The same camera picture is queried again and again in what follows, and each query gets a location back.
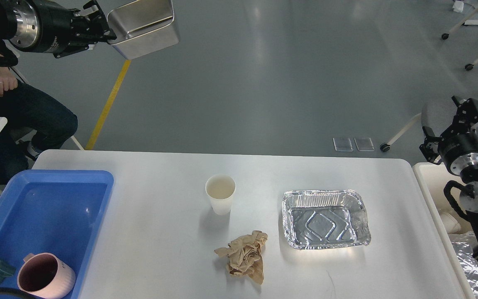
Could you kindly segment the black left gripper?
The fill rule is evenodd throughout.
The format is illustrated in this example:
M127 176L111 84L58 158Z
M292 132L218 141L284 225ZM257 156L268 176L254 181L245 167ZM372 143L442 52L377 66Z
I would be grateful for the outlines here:
M51 53L59 59L117 38L97 0L88 0L82 9L50 0L4 0L2 7L8 20L4 39L19 51ZM103 34L75 35L72 26L84 33Z

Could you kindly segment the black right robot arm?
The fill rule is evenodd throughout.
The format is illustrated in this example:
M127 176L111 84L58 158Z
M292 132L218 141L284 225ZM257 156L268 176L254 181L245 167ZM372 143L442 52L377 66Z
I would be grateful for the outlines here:
M424 125L424 142L419 146L425 159L435 165L444 163L446 170L461 178L449 181L444 196L453 210L471 224L478 242L478 100L453 96L457 110L453 121L440 135ZM478 261L478 244L473 250Z

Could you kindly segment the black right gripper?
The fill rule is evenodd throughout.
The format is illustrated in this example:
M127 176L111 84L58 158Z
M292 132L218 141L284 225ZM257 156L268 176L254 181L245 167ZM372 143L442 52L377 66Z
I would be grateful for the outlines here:
M422 127L423 144L419 150L426 161L446 165L450 174L459 175L471 165L478 165L478 100L453 96L457 107L452 124L444 131L444 137L435 136L430 127Z

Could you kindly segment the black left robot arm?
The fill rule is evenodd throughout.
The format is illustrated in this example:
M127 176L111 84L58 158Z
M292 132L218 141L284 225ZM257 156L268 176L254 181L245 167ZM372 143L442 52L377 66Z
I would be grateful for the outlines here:
M0 42L8 40L19 51L61 58L116 38L96 0L86 2L81 10L51 0L0 0ZM17 63L15 53L4 46L0 67Z

